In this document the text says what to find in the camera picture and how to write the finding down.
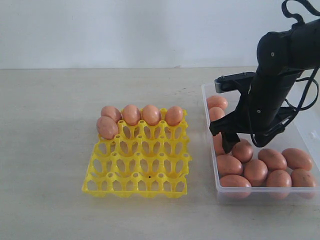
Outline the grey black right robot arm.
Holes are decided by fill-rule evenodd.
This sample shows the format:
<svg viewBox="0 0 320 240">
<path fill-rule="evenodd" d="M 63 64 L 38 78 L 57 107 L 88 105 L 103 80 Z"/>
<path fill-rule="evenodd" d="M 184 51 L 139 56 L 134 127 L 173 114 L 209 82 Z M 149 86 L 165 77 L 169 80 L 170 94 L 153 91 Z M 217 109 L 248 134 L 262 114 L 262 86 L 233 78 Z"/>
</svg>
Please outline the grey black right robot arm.
<svg viewBox="0 0 320 240">
<path fill-rule="evenodd" d="M 221 76 L 214 81 L 217 93 L 240 93 L 235 110 L 209 126 L 213 136 L 221 134 L 225 153 L 240 142 L 239 134 L 249 134 L 258 148 L 266 146 L 300 111 L 310 108 L 303 103 L 320 68 L 320 21 L 268 32 L 258 42 L 256 54 L 255 72 Z M 306 70 L 312 70 L 312 74 L 305 78 L 307 85 L 298 106 L 283 107 L 291 88 Z"/>
</svg>

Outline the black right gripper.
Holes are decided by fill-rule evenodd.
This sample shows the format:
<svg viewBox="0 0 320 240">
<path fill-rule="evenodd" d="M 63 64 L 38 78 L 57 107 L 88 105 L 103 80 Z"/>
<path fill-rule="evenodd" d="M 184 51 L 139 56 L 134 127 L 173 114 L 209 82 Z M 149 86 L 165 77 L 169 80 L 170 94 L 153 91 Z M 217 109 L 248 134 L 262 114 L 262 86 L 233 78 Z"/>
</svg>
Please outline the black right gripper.
<svg viewBox="0 0 320 240">
<path fill-rule="evenodd" d="M 210 122 L 212 136 L 221 133 L 222 148 L 226 154 L 241 141 L 238 133 L 250 134 L 255 146 L 261 148 L 285 130 L 283 122 L 291 119 L 295 110 L 282 107 L 282 104 L 297 78 L 296 74 L 255 74 L 249 90 L 240 93 L 234 113 Z"/>
</svg>

